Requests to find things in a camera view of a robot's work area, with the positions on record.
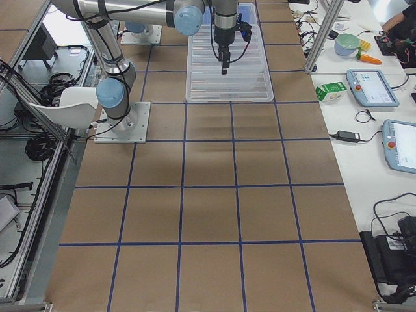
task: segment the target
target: carrot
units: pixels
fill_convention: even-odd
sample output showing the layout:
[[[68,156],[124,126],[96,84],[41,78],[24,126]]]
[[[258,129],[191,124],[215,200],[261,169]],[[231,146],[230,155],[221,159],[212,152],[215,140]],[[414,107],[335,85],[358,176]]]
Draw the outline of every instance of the carrot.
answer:
[[[362,62],[366,62],[366,63],[371,63],[371,64],[376,64],[376,65],[380,65],[382,63],[382,61],[380,61],[378,58],[375,57],[371,57],[368,54],[361,54],[362,49],[359,47],[358,48],[358,53],[357,53],[357,59],[362,61]]]

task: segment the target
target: tile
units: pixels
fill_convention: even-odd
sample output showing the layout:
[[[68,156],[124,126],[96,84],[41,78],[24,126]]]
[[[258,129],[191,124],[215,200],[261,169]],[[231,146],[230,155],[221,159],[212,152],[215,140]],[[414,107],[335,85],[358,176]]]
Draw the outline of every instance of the tile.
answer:
[[[235,153],[239,185],[288,182],[281,142],[237,142]]]
[[[148,140],[183,140],[185,104],[154,104],[150,110]]]
[[[123,242],[177,242],[180,188],[131,188]]]
[[[175,28],[162,27],[161,45],[188,45],[189,37],[182,35]]]
[[[230,142],[187,142],[185,185],[235,185]]]
[[[303,71],[270,73],[276,102],[318,101],[311,76]]]
[[[372,311],[372,302],[379,297],[360,242],[304,248],[317,311]]]
[[[61,242],[118,242],[125,189],[75,189]]]
[[[280,138],[274,104],[233,105],[233,121],[237,140]]]
[[[270,70],[302,70],[305,67],[306,59],[300,46],[266,45],[266,54]]]
[[[285,142],[292,183],[342,183],[337,159],[328,141]]]
[[[248,311],[312,312],[298,244],[244,245],[243,253]]]
[[[261,23],[265,44],[298,44],[300,39],[294,23]]]
[[[328,138],[328,130],[318,103],[278,105],[284,138]]]
[[[231,140],[229,105],[188,105],[187,140]]]
[[[26,35],[27,31],[0,31],[0,57],[3,61],[10,63]]]
[[[150,48],[149,45],[122,45],[124,57],[129,59],[138,71],[147,70]]]
[[[293,17],[287,3],[258,3],[257,9],[260,21],[289,21],[293,22]]]
[[[137,147],[131,185],[180,186],[182,142],[147,142]]]
[[[359,239],[343,186],[294,187],[303,239]]]
[[[175,311],[176,272],[177,246],[122,247],[111,311]]]
[[[154,46],[151,50],[149,70],[187,70],[188,47]]]
[[[30,29],[46,0],[2,0],[0,29]]]
[[[132,144],[88,142],[76,185],[127,185],[132,156]]]
[[[239,189],[243,241],[297,241],[292,197],[288,187]]]
[[[186,79],[186,73],[148,73],[144,101],[183,103]]]
[[[131,87],[131,91],[129,94],[130,102],[142,101],[143,81],[144,81],[144,73],[136,73],[136,81]]]
[[[182,241],[237,242],[234,188],[187,188],[183,198]]]
[[[54,312],[106,311],[115,246],[60,247],[45,300]]]
[[[243,311],[238,246],[183,246],[179,311]]]

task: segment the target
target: blue bowl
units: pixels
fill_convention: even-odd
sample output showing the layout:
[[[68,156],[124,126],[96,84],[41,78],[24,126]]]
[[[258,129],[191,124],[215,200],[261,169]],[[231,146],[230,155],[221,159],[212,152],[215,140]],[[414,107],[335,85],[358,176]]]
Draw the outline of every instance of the blue bowl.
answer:
[[[349,55],[359,47],[359,39],[353,34],[340,34],[335,39],[335,52],[339,55]]]

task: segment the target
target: white mounting plate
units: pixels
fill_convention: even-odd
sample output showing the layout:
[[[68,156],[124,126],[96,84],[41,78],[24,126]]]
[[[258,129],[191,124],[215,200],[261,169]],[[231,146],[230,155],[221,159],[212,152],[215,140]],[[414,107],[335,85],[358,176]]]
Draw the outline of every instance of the white mounting plate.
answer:
[[[150,116],[150,102],[136,102],[131,104],[131,109],[134,109],[138,115],[138,122],[136,127],[126,133],[125,135],[120,135],[113,132],[112,130],[103,133],[102,135],[97,135],[94,137],[95,143],[145,143],[146,135],[148,133],[149,125],[149,116]],[[107,114],[104,110],[101,112],[100,119],[107,118]],[[109,130],[110,126],[107,122],[99,123],[97,128],[97,133],[104,132]]]
[[[162,35],[162,26],[160,25],[152,25],[153,26],[153,34],[148,36],[147,38],[136,38],[132,36],[131,32],[125,32],[122,36],[121,43],[127,46],[150,46],[152,44],[159,45],[161,44],[161,35]]]

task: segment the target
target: green box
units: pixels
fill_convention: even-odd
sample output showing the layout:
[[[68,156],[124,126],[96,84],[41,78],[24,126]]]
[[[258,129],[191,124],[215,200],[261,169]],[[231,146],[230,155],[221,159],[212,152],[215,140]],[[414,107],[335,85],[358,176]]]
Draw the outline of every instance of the green box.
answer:
[[[322,86],[318,86],[315,89],[318,100],[321,102],[332,101],[334,99],[340,99],[346,93],[346,86],[342,82],[338,83],[326,83]]]

